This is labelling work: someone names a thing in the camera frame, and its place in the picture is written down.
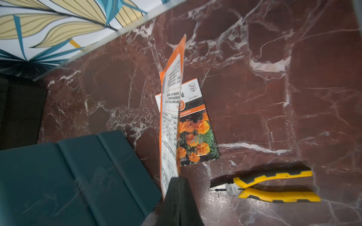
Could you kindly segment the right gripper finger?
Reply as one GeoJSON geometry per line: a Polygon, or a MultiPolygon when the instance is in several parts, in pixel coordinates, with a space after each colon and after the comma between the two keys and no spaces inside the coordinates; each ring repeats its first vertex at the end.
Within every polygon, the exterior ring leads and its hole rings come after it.
{"type": "Polygon", "coordinates": [[[157,226],[204,225],[186,178],[172,178],[164,199],[157,226]]]}

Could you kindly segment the marigold seed bag front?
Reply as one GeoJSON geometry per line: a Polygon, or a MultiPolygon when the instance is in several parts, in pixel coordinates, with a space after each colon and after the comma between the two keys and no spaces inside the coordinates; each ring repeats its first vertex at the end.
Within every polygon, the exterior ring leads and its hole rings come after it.
{"type": "Polygon", "coordinates": [[[197,78],[182,85],[179,126],[181,166],[210,162],[220,158],[197,78]]]}

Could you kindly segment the teal drawer cabinet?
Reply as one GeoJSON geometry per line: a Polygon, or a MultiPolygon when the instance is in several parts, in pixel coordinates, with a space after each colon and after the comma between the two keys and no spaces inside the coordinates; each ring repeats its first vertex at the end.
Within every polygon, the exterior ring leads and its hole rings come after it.
{"type": "Polygon", "coordinates": [[[161,197],[121,131],[1,151],[3,226],[140,226],[161,197]]]}

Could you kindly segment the orange seed bag back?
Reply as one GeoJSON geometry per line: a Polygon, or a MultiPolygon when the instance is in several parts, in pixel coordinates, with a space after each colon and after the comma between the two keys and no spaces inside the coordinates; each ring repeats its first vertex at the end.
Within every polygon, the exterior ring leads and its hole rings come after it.
{"type": "Polygon", "coordinates": [[[183,83],[184,53],[186,36],[184,35],[170,56],[165,69],[160,73],[160,183],[163,198],[172,178],[180,173],[179,119],[181,88],[183,83]]]}

